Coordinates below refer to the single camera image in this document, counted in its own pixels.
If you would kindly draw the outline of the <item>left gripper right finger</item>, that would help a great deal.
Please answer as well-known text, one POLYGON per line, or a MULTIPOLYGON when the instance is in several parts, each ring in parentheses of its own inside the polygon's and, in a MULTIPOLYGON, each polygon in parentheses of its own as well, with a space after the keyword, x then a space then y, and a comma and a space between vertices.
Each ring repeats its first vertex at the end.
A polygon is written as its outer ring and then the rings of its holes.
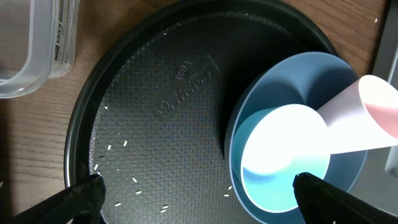
POLYGON ((293 187, 306 224, 397 224, 397 216, 383 212, 311 173, 296 175, 293 187))

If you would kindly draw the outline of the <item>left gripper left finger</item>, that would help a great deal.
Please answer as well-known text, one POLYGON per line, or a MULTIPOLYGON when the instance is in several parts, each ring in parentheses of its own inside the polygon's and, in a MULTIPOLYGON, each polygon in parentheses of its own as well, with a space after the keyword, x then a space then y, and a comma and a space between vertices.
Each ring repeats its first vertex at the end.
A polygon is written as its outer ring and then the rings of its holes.
POLYGON ((93 174, 12 218, 13 223, 99 224, 106 196, 102 176, 93 174))

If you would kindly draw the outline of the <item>light blue bowl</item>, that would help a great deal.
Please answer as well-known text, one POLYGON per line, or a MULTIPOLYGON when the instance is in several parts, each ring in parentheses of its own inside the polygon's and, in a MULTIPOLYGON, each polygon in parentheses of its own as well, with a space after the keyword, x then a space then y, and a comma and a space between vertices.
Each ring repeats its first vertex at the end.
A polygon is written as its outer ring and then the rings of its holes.
POLYGON ((331 157, 322 148, 326 132, 323 118, 300 104, 260 110, 246 118, 232 143, 232 170, 244 195, 265 212, 297 208, 295 176, 326 176, 331 157))

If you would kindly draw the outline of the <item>pink cup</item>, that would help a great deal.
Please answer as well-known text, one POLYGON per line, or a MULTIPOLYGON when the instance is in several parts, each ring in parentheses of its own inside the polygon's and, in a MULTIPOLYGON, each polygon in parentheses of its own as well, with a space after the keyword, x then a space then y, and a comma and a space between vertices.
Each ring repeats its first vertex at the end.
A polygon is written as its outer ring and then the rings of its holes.
POLYGON ((373 89, 390 86, 365 75, 317 110, 328 126, 328 153, 341 154, 397 145, 397 99, 381 105, 373 89))

